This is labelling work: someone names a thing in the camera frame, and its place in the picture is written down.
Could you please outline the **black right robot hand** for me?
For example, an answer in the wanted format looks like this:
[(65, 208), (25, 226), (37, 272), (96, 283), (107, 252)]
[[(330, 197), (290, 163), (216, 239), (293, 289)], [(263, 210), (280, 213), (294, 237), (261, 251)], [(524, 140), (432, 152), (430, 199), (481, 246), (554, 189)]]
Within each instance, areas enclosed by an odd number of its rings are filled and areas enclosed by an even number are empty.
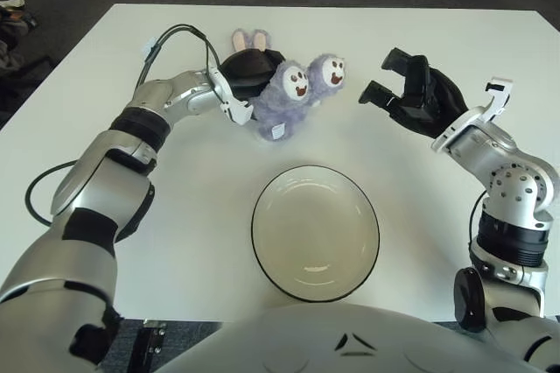
[(409, 55), (395, 47), (381, 68), (404, 78), (402, 94), (395, 95), (380, 83), (371, 81), (358, 103), (374, 104), (407, 130), (437, 138), (468, 111), (459, 88), (445, 74), (431, 67), (423, 55)]

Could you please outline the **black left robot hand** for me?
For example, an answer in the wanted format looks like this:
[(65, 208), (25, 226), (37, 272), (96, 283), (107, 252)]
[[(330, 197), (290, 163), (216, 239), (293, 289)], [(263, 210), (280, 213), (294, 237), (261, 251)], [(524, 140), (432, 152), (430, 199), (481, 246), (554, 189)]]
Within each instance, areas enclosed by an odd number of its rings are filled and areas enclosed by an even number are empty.
[(285, 57), (275, 50), (244, 49), (227, 57), (219, 66), (233, 96), (248, 100), (259, 96)]

